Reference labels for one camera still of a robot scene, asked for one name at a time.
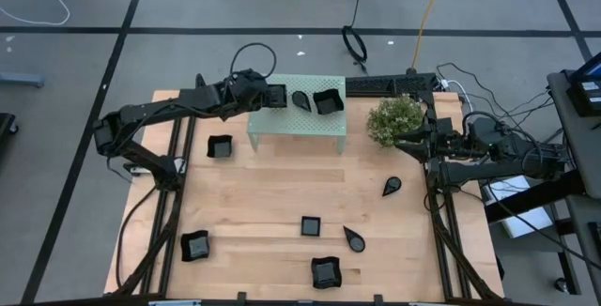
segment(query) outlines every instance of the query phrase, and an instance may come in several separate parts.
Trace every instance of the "wooden tabletop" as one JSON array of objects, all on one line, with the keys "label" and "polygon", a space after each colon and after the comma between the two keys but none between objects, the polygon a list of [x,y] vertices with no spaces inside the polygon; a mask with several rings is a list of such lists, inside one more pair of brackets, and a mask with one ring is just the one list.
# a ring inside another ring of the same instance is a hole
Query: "wooden tabletop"
[{"label": "wooden tabletop", "polygon": [[[153,100],[175,97],[157,91]],[[457,94],[436,93],[438,117],[451,117],[461,130]],[[347,99],[347,146],[336,151],[335,138],[263,136],[255,153],[246,135],[247,115],[199,120],[188,167],[177,234],[208,230],[210,258],[181,261],[177,239],[168,298],[227,298],[246,292],[248,299],[370,301],[443,301],[434,232],[424,209],[424,171],[408,154],[383,149],[365,131],[367,113],[378,99]],[[178,153],[187,123],[182,124]],[[142,144],[166,154],[172,123],[146,128]],[[228,160],[206,156],[210,135],[234,137]],[[400,191],[382,197],[386,179],[398,176]],[[133,180],[124,216],[152,187],[150,176]],[[476,183],[465,191],[480,194]],[[125,279],[146,253],[158,194],[130,220],[124,242],[121,277]],[[456,193],[455,210],[463,251],[493,291],[502,295],[501,279],[482,203]],[[301,217],[321,218],[321,236],[301,236]],[[366,242],[355,253],[343,225]],[[337,256],[340,288],[312,287],[311,259]],[[454,293],[460,296],[455,261],[450,258]],[[155,264],[156,291],[162,253]],[[115,258],[105,290],[116,289]]]}]

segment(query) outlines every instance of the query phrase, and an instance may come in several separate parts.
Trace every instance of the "green plant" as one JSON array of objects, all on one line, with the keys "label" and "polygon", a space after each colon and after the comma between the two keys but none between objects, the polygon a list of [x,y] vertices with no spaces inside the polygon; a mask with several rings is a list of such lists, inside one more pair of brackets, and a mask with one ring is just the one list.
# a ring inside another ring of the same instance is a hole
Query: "green plant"
[{"label": "green plant", "polygon": [[419,128],[423,117],[420,104],[407,96],[383,99],[369,111],[367,131],[375,142],[390,147],[399,133]]}]

